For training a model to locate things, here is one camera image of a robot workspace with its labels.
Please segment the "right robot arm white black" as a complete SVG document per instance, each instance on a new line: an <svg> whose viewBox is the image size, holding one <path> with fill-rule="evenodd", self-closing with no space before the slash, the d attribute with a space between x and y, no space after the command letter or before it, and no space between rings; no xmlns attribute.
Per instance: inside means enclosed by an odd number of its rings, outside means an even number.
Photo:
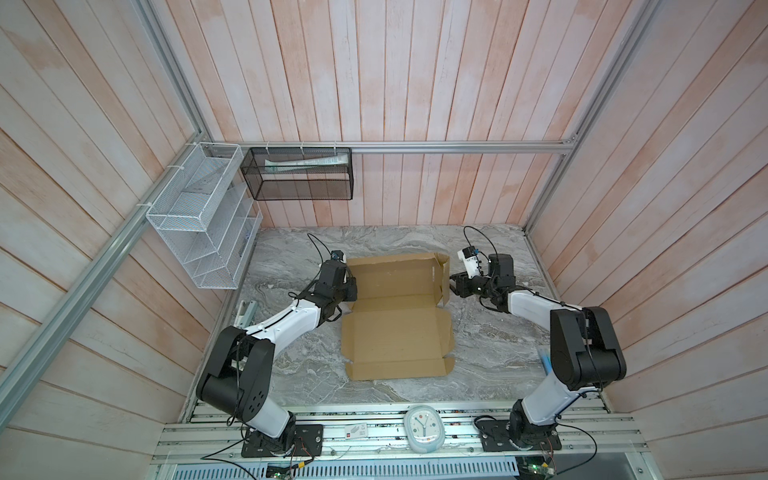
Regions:
<svg viewBox="0 0 768 480"><path fill-rule="evenodd" d="M494 253L482 268L473 246L458 252L465 270L450 276L451 291L475 296L491 309L521 317L549 331L551 370L510 412L507 431L528 448L556 428L557 417L582 394L600 391L626 376L627 364L610 315L602 307L569 305L517 284L514 260Z"/></svg>

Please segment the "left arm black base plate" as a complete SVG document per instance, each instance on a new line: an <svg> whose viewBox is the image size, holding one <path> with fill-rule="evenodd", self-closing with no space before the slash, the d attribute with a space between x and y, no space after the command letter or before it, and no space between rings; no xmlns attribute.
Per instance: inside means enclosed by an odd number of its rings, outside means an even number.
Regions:
<svg viewBox="0 0 768 480"><path fill-rule="evenodd" d="M243 458L271 458L321 455L324 426L322 424L289 424L277 438L251 429L241 450Z"/></svg>

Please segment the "brown cardboard box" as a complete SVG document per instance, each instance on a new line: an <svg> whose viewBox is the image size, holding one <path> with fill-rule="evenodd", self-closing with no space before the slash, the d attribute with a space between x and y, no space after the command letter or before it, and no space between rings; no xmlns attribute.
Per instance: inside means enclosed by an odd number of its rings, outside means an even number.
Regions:
<svg viewBox="0 0 768 480"><path fill-rule="evenodd" d="M357 300L342 318L352 381L442 377L454 369L450 258L415 253L351 259Z"/></svg>

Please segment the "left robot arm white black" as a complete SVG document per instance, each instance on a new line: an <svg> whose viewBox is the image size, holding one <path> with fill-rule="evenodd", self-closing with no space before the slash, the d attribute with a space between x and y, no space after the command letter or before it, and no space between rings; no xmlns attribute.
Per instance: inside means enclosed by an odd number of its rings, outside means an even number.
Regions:
<svg viewBox="0 0 768 480"><path fill-rule="evenodd" d="M292 414L269 398L276 356L304 334L338 320L340 305L356 299L356 280L347 264L325 261L288 307L246 329L229 326L219 333L197 397L269 438L283 436Z"/></svg>

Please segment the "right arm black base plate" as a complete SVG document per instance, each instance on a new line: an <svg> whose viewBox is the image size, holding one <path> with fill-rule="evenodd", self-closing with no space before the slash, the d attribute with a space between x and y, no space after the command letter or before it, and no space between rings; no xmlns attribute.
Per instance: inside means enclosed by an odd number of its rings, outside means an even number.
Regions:
<svg viewBox="0 0 768 480"><path fill-rule="evenodd" d="M553 425L517 425L510 420L498 420L490 416L477 417L473 423L484 452L548 452L562 449L561 440Z"/></svg>

